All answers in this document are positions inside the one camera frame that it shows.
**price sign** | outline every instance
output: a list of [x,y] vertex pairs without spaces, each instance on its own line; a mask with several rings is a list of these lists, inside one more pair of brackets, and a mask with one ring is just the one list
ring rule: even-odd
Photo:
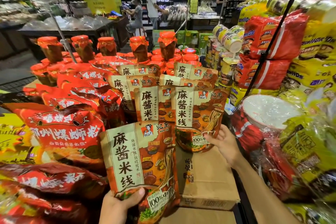
[[198,11],[198,0],[190,0],[189,12],[191,14],[196,14]]

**white t-shirt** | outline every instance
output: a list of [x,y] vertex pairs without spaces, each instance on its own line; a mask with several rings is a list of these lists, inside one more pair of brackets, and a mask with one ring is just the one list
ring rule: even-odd
[[154,7],[153,4],[156,4],[156,0],[147,0],[147,10],[149,18],[158,18],[158,10]]

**white bowl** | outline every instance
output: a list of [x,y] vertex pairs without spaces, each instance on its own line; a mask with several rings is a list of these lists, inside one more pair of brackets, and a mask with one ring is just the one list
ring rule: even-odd
[[251,124],[275,133],[286,128],[286,120],[301,114],[296,106],[268,95],[248,96],[243,101],[243,111]]

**child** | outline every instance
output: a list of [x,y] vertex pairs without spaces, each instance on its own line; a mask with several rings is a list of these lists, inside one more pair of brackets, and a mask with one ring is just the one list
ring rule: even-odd
[[137,28],[143,28],[142,26],[142,1],[141,0],[132,0],[132,4],[136,5],[133,11],[125,10],[127,14],[130,16],[135,15],[134,22],[131,22],[126,25],[126,29],[128,32],[135,34]]

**woman illustration logo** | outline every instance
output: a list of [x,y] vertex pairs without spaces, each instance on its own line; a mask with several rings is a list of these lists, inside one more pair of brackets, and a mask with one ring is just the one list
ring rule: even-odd
[[197,69],[195,76],[200,76],[201,75],[201,69]]
[[133,86],[139,86],[139,84],[138,84],[138,79],[134,79],[132,85],[133,85]]
[[143,137],[152,136],[153,135],[153,132],[151,131],[151,127],[152,127],[151,124],[146,125],[146,130],[143,133]]
[[200,98],[200,99],[206,99],[206,98],[207,98],[207,96],[206,96],[207,93],[208,93],[208,92],[207,92],[206,90],[203,90],[203,91],[202,91],[202,94],[199,96],[199,98]]
[[164,97],[169,97],[170,96],[170,88],[166,89],[166,92],[163,94]]

